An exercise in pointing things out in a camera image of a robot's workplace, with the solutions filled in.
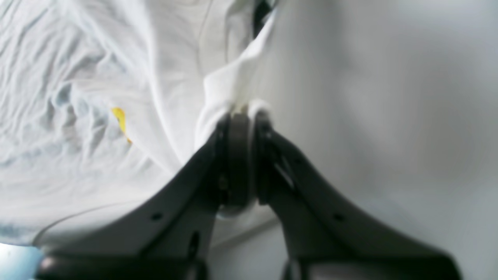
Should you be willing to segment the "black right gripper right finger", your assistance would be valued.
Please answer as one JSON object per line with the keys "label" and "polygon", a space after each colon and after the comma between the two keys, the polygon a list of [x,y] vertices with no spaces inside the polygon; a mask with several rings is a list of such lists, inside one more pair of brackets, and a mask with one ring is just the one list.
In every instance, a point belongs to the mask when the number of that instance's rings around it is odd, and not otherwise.
{"label": "black right gripper right finger", "polygon": [[452,257],[388,227],[331,186],[266,113],[254,131],[257,197],[278,217],[283,280],[459,280]]}

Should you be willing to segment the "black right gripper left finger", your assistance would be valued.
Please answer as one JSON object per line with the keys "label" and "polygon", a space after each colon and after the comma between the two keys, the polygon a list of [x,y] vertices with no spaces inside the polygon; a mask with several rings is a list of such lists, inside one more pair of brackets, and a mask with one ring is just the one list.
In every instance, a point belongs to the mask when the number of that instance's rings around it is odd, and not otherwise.
{"label": "black right gripper left finger", "polygon": [[254,201],[249,117],[224,115],[208,141],[154,197],[87,237],[52,250],[37,280],[206,280],[217,215]]}

